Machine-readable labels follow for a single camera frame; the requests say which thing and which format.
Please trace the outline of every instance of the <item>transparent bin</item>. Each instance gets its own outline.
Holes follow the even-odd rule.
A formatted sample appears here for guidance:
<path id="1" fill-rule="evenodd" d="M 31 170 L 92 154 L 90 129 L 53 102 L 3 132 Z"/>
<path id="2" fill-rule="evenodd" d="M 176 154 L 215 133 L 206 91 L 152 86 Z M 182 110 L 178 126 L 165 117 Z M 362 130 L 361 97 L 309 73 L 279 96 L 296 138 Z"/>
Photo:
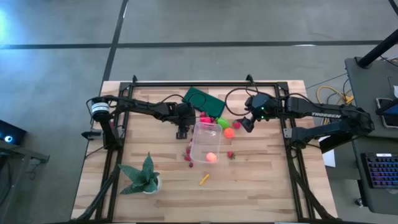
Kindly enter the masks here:
<path id="1" fill-rule="evenodd" d="M 195 162 L 215 164 L 220 156 L 220 142 L 223 128 L 219 124 L 197 122 L 193 130 L 190 157 Z M 209 152 L 216 155 L 217 161 L 209 162 L 206 156 Z"/>

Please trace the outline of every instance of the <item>butcher block tabletop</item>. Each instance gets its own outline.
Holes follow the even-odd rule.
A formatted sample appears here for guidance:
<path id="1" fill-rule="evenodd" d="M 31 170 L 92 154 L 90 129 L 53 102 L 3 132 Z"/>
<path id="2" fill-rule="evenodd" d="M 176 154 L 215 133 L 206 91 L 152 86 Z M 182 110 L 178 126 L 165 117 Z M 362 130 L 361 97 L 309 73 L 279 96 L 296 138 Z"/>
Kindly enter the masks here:
<path id="1" fill-rule="evenodd" d="M 306 95 L 304 82 L 286 81 L 290 93 Z M 120 82 L 104 82 L 101 95 L 118 95 Z M 225 100 L 234 87 L 197 87 Z M 171 94 L 184 95 L 189 87 L 134 87 L 133 98 L 153 103 Z M 258 87 L 259 91 L 275 95 L 273 87 Z M 244 113 L 248 94 L 244 90 L 228 97 L 228 106 L 235 113 Z M 181 102 L 171 97 L 169 102 Z M 227 109 L 222 117 L 230 124 L 238 118 Z M 311 128 L 311 117 L 296 119 L 297 126 Z M 118 194 L 114 208 L 114 222 L 296 222 L 286 153 L 278 119 L 255 123 L 252 133 L 243 128 L 235 130 L 235 137 L 221 139 L 219 162 L 214 165 L 194 163 L 189 167 L 182 154 L 192 138 L 176 139 L 177 126 L 162 123 L 152 116 L 130 113 L 126 129 L 122 164 L 142 169 L 150 152 L 154 169 L 160 173 L 162 190 L 155 195 Z M 87 154 L 103 145 L 102 140 L 90 141 Z M 234 160 L 227 158 L 233 151 Z M 84 162 L 72 218 L 81 215 L 92 202 L 101 185 L 106 150 L 90 155 Z M 307 146 L 303 150 L 308 181 L 319 202 L 333 216 L 337 216 L 321 151 Z M 206 182 L 199 182 L 209 174 Z M 118 192 L 131 184 L 120 174 Z M 110 190 L 104 201 L 103 216 L 107 215 Z M 305 199 L 300 191 L 303 211 Z"/>

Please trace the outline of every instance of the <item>gray floor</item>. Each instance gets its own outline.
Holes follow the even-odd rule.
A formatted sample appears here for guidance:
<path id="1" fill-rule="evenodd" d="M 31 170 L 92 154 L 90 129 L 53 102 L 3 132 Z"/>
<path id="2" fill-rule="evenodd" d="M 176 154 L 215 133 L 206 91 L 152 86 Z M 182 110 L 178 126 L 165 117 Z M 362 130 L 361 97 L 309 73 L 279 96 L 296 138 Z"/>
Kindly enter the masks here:
<path id="1" fill-rule="evenodd" d="M 122 0 L 0 1 L 0 44 L 111 43 Z M 120 43 L 187 41 L 381 40 L 397 28 L 388 1 L 130 1 Z M 324 80 L 344 74 L 344 59 L 372 45 L 118 49 L 110 80 L 301 79 L 316 100 Z M 0 50 L 0 119 L 29 132 L 26 145 L 51 155 L 25 178 L 9 223 L 69 219 L 89 127 L 85 100 L 100 90 L 108 49 Z M 385 56 L 398 54 L 394 47 Z M 322 83 L 342 89 L 345 75 Z M 329 93 L 322 92 L 322 100 Z M 330 179 L 339 217 L 393 223 L 357 208 L 356 182 Z"/>

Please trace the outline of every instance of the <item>keyboard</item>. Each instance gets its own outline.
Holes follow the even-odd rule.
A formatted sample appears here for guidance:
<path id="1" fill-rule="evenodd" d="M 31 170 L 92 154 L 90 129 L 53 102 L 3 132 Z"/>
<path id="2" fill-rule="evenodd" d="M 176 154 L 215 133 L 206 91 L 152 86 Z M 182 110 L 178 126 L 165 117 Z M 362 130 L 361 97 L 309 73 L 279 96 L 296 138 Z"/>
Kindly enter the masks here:
<path id="1" fill-rule="evenodd" d="M 363 153 L 361 156 L 372 188 L 398 188 L 398 154 Z"/>

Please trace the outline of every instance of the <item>potted plant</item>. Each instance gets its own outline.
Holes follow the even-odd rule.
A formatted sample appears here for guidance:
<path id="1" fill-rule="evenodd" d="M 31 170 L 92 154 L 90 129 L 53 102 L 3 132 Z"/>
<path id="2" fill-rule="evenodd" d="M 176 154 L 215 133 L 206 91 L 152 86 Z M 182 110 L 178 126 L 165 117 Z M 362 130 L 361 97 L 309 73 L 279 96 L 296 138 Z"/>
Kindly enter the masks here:
<path id="1" fill-rule="evenodd" d="M 162 188 L 162 182 L 159 178 L 159 173 L 154 172 L 154 162 L 148 156 L 146 157 L 142 170 L 138 170 L 131 166 L 119 165 L 119 168 L 126 176 L 132 180 L 132 184 L 123 189 L 121 194 L 133 194 L 143 192 L 144 194 L 156 194 Z"/>

